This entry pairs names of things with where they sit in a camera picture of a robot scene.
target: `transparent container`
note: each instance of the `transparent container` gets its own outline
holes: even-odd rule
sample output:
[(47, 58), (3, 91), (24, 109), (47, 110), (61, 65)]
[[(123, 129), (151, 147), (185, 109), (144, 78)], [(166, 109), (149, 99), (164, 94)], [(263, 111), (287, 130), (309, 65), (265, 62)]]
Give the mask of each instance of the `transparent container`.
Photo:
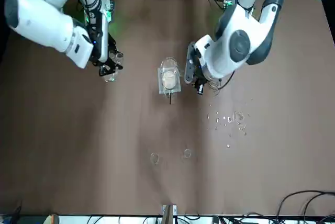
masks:
[(192, 151), (190, 149), (185, 149), (183, 158), (184, 159), (189, 159), (191, 156), (192, 156)]
[(173, 89), (179, 76), (178, 63), (174, 58), (166, 58), (161, 63), (161, 78), (165, 89)]
[(155, 152), (153, 152), (150, 155), (150, 161), (153, 165), (158, 165), (159, 164), (159, 155)]
[[(122, 65), (124, 61), (124, 55), (121, 52), (118, 52), (117, 54), (109, 53), (109, 57), (117, 64)], [(114, 82), (119, 75), (118, 69), (115, 70), (115, 73), (110, 75), (103, 76), (105, 82)]]

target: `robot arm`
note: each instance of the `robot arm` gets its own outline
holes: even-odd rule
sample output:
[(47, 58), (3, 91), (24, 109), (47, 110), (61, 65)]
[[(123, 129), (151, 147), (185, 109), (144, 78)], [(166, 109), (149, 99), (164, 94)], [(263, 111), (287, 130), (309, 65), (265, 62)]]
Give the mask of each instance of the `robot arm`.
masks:
[(100, 76), (122, 69), (108, 57), (109, 51), (120, 53), (108, 33), (110, 0), (81, 0), (90, 16), (88, 27), (60, 11), (66, 1), (5, 0), (5, 17), (14, 31), (65, 53), (80, 68), (90, 60), (100, 67)]
[(283, 0), (265, 0), (259, 21), (249, 14), (254, 3), (236, 0), (220, 17), (215, 40), (206, 35), (189, 47), (185, 82), (195, 79), (199, 94), (205, 83), (220, 80), (245, 62), (257, 64), (267, 57)]

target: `brown tabletop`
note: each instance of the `brown tabletop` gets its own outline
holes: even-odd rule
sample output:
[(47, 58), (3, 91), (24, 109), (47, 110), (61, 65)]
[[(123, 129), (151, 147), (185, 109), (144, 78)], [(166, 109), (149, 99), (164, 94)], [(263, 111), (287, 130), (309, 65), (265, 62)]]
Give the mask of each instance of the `brown tabletop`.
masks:
[[(35, 214), (156, 215), (169, 203), (179, 214), (275, 214), (288, 193), (335, 189), (335, 50), (321, 2), (285, 0), (269, 57), (218, 95), (183, 78), (171, 105), (158, 93), (161, 61), (183, 70), (188, 44), (212, 35), (219, 13), (207, 0), (116, 0), (110, 31), (125, 59), (114, 83), (12, 33), (0, 67), (0, 209), (22, 199)], [(227, 121), (234, 111), (246, 136)], [(299, 214), (310, 196), (282, 213)], [(322, 198), (308, 214), (333, 205)]]

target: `black wall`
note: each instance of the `black wall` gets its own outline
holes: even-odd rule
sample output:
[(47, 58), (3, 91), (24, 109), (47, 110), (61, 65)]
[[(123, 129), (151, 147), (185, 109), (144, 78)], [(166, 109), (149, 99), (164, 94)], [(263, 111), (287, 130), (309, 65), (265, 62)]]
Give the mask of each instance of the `black wall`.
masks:
[(8, 36), (9, 28), (6, 25), (5, 16), (4, 16), (4, 0), (0, 0), (0, 31), (2, 33), (2, 40), (0, 40), (0, 62), (2, 60), (2, 55), (5, 51)]
[(334, 0), (322, 0), (325, 9), (329, 28), (335, 42), (335, 2)]

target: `metal bracket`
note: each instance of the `metal bracket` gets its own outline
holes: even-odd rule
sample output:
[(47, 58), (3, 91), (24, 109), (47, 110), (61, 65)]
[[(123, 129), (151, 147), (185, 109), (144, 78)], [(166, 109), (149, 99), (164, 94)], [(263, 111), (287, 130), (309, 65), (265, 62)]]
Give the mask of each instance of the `metal bracket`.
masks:
[(163, 206), (162, 206), (162, 215), (165, 214), (166, 208), (167, 208), (168, 206), (171, 206), (171, 207), (172, 207), (172, 213), (173, 213), (174, 216), (176, 216), (176, 215), (177, 215), (177, 205), (163, 205)]

